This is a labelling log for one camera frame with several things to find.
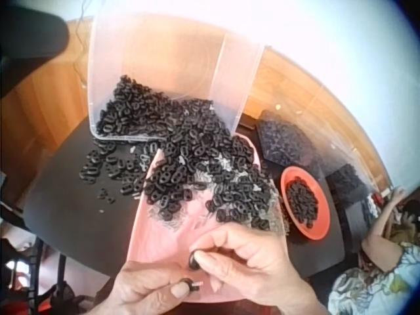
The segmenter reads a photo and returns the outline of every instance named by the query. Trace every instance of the transparent plastic box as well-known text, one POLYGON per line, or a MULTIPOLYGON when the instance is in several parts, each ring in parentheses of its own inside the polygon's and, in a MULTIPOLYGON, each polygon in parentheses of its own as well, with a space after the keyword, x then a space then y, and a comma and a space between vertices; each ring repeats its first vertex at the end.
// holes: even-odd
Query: transparent plastic box
POLYGON ((264 45, 209 24, 146 14, 135 3, 104 1, 94 18, 88 74, 92 134, 104 140, 156 138, 96 133, 100 111, 125 74, 171 99, 213 100, 216 113, 234 132, 264 45))

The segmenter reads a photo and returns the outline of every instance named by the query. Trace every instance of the orange bowl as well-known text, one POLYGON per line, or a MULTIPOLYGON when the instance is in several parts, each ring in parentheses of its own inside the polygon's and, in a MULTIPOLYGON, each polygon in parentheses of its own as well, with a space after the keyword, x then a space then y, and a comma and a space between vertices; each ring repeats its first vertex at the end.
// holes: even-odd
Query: orange bowl
POLYGON ((327 235, 330 220, 328 202, 326 195, 315 178, 305 170, 296 166, 291 166, 284 170, 282 178, 280 179, 280 188, 282 189, 282 196, 286 209, 289 212, 292 221, 302 234, 312 240, 320 240, 327 235), (318 217, 314 221, 314 226, 312 228, 307 228, 304 223, 299 223, 295 218, 290 208, 289 200, 287 199, 286 187, 291 181, 295 180, 296 177, 300 177, 306 182, 306 185, 313 191, 315 198, 318 200, 318 217))

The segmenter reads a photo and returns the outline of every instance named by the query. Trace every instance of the wooden wall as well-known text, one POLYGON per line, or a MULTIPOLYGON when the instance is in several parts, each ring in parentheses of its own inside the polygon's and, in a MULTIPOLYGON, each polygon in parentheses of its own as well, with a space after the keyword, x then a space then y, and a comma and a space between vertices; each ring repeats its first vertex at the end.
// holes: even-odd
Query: wooden wall
MULTIPOLYGON (((87 116, 84 83, 91 21, 80 25, 68 22, 68 27, 67 49, 2 100, 1 168, 8 175, 14 196, 34 178, 42 154, 53 154, 87 116)), ((330 135, 347 152, 353 152, 381 190, 389 185, 375 148, 347 109, 321 83, 269 48, 263 53, 244 113, 258 118, 264 109, 287 119, 309 121, 306 126, 330 135)))

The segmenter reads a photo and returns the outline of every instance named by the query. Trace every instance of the wire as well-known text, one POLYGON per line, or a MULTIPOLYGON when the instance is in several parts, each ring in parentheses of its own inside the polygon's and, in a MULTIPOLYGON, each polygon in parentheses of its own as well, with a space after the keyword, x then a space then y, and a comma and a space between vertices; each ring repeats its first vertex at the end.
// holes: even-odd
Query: wire
POLYGON ((89 5, 91 5, 91 3, 92 3, 92 0, 83 0, 82 1, 82 4, 81 4, 81 15, 80 15, 79 20, 77 21, 76 29, 75 29, 75 34, 76 34, 77 40, 79 41, 82 49, 81 49, 81 52, 79 53, 79 55, 77 56, 77 58, 73 62, 73 69, 74 69, 74 71, 76 71, 76 74, 77 74, 77 76, 80 79, 81 86, 84 89, 86 89, 86 87, 87 87, 87 82, 86 82, 86 79, 83 77, 81 71, 79 70, 78 64, 80 63, 80 60, 85 55, 85 52, 86 52, 86 44, 85 44, 85 41, 82 41, 82 39, 80 38, 80 35, 79 35, 79 27, 80 27, 80 23, 83 21, 83 17, 85 15, 85 11, 89 7, 89 5))

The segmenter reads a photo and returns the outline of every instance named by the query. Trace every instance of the pink tray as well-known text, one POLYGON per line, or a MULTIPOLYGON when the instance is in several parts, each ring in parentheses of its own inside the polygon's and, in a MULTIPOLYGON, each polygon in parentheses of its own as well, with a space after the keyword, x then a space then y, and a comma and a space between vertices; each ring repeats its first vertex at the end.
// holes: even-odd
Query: pink tray
MULTIPOLYGON (((252 142, 245 136, 239 136, 248 140, 254 149, 254 163, 260 165, 252 142)), ((156 162, 161 159, 163 159, 163 152, 158 150, 148 170, 147 178, 152 174, 156 162)), ((213 194, 209 190, 205 190, 195 195, 192 201, 185 203, 183 207, 188 215, 185 216, 182 226, 174 232, 148 216, 151 206, 146 203, 146 198, 142 193, 131 233, 127 260, 141 263, 175 262, 188 270, 189 247, 201 235, 220 226, 213 215, 203 226, 193 228, 202 221, 199 216, 208 214, 205 202, 212 197, 213 194)), ((190 278, 194 281, 203 281, 204 285, 200 287, 199 293, 189 296, 186 302, 219 303, 244 299, 238 291, 228 285, 224 285, 219 292, 213 293, 209 284, 209 276, 206 273, 201 271, 189 273, 190 278)))

